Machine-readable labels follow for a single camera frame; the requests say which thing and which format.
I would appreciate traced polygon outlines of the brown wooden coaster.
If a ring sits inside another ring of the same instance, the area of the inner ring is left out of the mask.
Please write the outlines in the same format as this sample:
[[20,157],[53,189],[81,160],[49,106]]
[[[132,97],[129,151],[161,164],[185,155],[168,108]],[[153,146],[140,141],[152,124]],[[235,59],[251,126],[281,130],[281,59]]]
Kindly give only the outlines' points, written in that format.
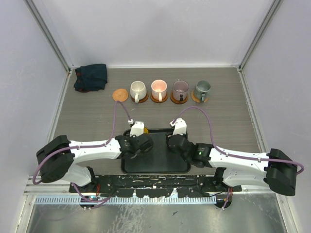
[[155,99],[153,95],[151,95],[151,100],[155,103],[164,103],[167,99],[168,99],[168,94],[166,94],[166,96],[162,99],[162,101]]
[[170,99],[173,103],[175,104],[184,104],[188,101],[189,99],[189,95],[186,96],[186,98],[184,100],[176,100],[174,97],[173,97],[173,93],[170,94]]
[[144,103],[148,98],[149,98],[149,94],[147,92],[146,96],[143,99],[139,100],[138,103]]

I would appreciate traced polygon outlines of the pink ceramic mug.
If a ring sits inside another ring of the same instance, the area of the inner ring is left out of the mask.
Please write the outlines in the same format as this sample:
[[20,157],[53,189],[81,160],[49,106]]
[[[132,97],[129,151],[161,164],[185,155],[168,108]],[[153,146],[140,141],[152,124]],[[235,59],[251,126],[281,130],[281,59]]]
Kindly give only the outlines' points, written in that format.
[[155,80],[151,84],[151,90],[153,97],[162,101],[167,94],[167,83],[164,80]]

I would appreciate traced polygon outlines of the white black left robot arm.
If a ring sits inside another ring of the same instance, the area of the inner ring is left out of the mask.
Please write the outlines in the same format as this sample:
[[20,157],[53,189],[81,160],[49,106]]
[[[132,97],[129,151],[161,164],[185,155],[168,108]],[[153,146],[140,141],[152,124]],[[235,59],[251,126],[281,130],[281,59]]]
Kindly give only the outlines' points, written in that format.
[[68,181],[86,192],[97,188],[94,171],[78,163],[98,159],[132,159],[153,148],[154,142],[148,134],[139,136],[118,135],[105,141],[69,141],[61,135],[37,152],[38,168],[33,184]]

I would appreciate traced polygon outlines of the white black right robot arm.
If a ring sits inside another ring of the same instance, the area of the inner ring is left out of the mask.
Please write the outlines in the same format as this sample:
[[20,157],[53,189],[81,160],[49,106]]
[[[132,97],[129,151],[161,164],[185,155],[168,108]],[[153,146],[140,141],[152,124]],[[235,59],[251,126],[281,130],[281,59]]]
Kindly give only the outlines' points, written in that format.
[[167,146],[190,165],[215,168],[213,185],[218,191],[250,185],[268,187],[284,196],[295,195],[298,165],[279,149],[268,153],[233,151],[212,144],[194,144],[180,134],[170,136]]

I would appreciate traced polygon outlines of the grey ceramic mug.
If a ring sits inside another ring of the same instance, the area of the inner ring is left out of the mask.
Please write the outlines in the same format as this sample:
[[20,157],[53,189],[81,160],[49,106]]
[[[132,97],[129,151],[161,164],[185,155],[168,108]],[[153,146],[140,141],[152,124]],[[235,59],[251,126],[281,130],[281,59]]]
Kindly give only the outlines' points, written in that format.
[[211,85],[207,81],[199,81],[195,87],[194,95],[199,102],[205,102],[210,94]]

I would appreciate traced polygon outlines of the purple glass cup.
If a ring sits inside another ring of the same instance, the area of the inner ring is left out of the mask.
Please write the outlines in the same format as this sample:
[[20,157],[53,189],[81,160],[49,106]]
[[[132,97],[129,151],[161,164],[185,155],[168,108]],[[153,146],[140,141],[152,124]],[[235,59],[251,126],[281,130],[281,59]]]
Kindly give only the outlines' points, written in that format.
[[173,98],[177,101],[184,101],[188,96],[189,84],[186,81],[176,81],[173,84]]

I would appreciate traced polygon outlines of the woven rattan coaster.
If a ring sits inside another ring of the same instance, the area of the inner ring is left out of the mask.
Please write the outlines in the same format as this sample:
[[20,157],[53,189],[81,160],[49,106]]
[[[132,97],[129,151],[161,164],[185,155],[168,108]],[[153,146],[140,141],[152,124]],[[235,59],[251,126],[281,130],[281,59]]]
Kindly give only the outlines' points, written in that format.
[[124,102],[128,99],[129,94],[126,89],[117,89],[113,92],[112,98],[114,101]]
[[195,96],[194,90],[192,90],[192,92],[191,92],[191,98],[192,98],[192,100],[193,100],[194,102],[196,102],[196,103],[203,103],[203,102],[201,102],[201,101]]

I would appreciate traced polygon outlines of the white ceramic mug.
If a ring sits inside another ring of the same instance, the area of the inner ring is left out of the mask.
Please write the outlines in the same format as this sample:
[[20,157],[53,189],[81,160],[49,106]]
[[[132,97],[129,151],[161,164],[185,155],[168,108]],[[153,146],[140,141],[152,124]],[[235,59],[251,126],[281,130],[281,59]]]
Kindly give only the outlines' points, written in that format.
[[130,95],[135,103],[139,103],[147,96],[147,89],[143,82],[134,81],[130,85]]

